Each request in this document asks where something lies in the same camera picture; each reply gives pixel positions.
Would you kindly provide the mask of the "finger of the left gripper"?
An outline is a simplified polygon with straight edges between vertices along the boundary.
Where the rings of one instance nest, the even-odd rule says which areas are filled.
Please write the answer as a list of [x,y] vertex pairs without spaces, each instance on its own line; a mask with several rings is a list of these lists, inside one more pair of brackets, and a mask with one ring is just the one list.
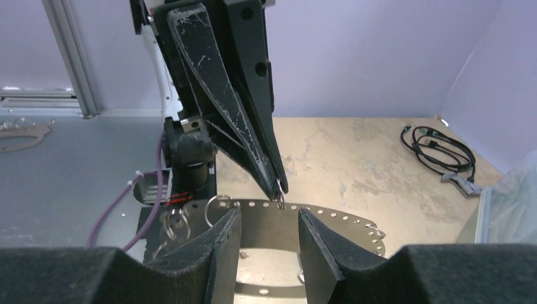
[[263,190],[267,169],[248,118],[250,98],[224,3],[168,3],[166,5],[166,63],[185,109],[199,116],[201,126],[178,132],[167,122],[171,164],[206,163],[221,151],[247,171]]
[[225,1],[244,87],[248,118],[255,128],[267,169],[262,175],[267,194],[288,193],[288,182],[272,119],[274,93],[267,51],[264,8],[261,1]]

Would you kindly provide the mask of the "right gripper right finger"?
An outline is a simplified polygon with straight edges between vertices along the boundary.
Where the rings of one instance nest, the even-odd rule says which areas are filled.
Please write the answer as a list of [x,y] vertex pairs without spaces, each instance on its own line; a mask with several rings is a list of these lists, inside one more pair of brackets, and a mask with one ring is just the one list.
[[298,213],[309,303],[535,303],[536,246],[423,244],[383,258]]

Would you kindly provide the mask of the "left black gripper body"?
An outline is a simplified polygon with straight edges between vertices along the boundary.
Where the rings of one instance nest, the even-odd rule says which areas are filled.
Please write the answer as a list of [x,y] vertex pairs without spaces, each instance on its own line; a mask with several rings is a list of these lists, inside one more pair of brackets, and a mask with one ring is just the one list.
[[162,96],[173,189],[205,187],[217,151],[277,199],[274,88],[265,10],[273,1],[131,1]]

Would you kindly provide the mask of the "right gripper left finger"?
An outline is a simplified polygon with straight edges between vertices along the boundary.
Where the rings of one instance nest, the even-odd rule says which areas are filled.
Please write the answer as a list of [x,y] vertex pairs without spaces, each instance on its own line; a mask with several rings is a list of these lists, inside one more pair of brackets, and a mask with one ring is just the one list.
[[1,302],[232,303],[240,238],[233,209],[148,264],[117,248],[3,249]]

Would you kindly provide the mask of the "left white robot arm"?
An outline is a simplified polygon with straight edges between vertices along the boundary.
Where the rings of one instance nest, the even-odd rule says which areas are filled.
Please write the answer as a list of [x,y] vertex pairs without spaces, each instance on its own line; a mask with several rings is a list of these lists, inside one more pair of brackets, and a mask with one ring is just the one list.
[[274,1],[131,1],[161,94],[170,189],[214,193],[217,153],[283,201],[265,10]]

